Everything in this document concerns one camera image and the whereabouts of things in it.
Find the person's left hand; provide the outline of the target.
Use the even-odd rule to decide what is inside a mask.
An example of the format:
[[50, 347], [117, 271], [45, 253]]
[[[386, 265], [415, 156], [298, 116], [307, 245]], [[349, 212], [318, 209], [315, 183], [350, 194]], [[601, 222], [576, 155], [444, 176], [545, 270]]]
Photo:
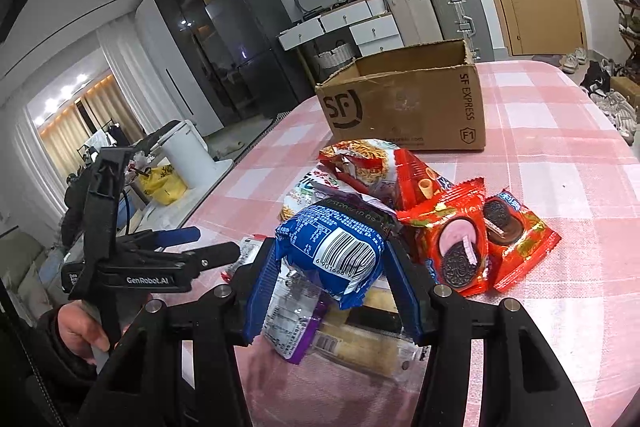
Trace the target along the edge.
[[96, 365], [96, 352], [107, 353], [110, 342], [101, 324], [81, 301], [65, 303], [58, 310], [58, 333], [64, 346], [85, 362]]

